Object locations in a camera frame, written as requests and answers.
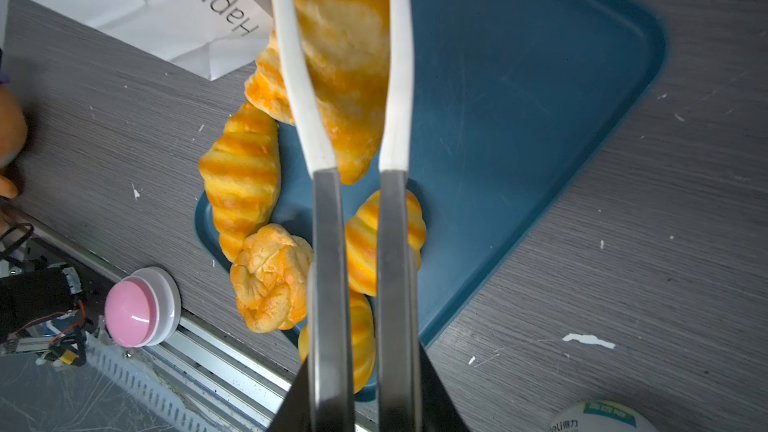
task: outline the table surface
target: table surface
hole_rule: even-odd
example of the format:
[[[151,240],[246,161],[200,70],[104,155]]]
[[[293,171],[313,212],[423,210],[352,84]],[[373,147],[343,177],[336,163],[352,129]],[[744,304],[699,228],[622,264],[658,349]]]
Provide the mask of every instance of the table surface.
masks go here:
[[[643,1],[670,34],[660,81],[428,352],[474,430],[595,398],[660,431],[768,414],[768,0]],[[17,205],[123,269],[162,264],[187,309],[297,370],[192,226],[197,161],[254,66],[207,82],[12,0],[4,70],[31,126]]]

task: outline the orange object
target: orange object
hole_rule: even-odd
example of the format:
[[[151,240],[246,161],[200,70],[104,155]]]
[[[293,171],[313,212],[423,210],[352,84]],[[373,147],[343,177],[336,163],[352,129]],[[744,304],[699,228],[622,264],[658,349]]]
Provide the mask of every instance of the orange object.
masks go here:
[[[237,311],[259,334],[287,330],[306,317],[306,276],[314,259],[302,237],[277,224],[245,239],[230,270]]]
[[[420,253],[427,238],[422,207],[410,191],[407,193],[408,244],[413,248],[416,270],[422,266]],[[376,191],[357,209],[344,227],[346,263],[350,272],[350,288],[361,294],[376,296],[376,236],[379,233],[379,197]]]
[[[280,196],[277,122],[249,102],[243,104],[200,158],[200,175],[221,250],[234,261],[245,237],[269,222]]]
[[[306,65],[343,184],[360,180],[379,149],[389,79],[389,0],[294,0]],[[245,95],[293,125],[274,34]]]
[[[352,336],[352,378],[355,393],[365,387],[376,363],[376,340],[373,337],[373,313],[363,294],[350,291],[350,324]],[[310,331],[307,326],[299,335],[299,357],[306,360],[310,350]]]
[[[0,82],[0,196],[14,198],[16,185],[3,177],[5,167],[11,163],[27,141],[27,123],[22,108],[11,91]]]

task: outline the pink dome button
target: pink dome button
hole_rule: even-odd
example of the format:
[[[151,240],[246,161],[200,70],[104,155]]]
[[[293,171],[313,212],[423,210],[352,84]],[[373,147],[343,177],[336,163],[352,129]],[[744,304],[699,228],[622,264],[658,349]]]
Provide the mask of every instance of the pink dome button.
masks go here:
[[[149,285],[128,277],[107,295],[104,320],[112,339],[123,347],[141,347],[158,327],[158,304]]]

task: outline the green label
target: green label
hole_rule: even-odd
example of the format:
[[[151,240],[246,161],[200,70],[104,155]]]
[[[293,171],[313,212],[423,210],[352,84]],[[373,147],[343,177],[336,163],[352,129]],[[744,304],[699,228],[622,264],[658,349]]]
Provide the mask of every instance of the green label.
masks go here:
[[[638,424],[635,422],[634,416],[629,412],[624,412],[621,409],[613,407],[602,402],[587,402],[584,406],[585,414],[602,415],[603,417],[619,420],[625,424],[629,424],[632,427],[637,428]]]

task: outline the blue tray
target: blue tray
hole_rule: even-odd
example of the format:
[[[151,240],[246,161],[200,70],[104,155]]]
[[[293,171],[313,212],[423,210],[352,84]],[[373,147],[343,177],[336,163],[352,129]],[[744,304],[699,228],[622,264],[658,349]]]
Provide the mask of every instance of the blue tray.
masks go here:
[[[635,0],[412,1],[408,188],[427,224],[418,328],[429,346],[617,129],[666,53],[658,20]],[[280,160],[272,222],[311,240],[312,188],[291,126],[280,128]],[[378,189],[377,161],[343,187],[345,218]],[[229,270],[205,194],[195,225]],[[295,343],[299,331],[286,336]],[[374,398],[375,380],[358,400]]]

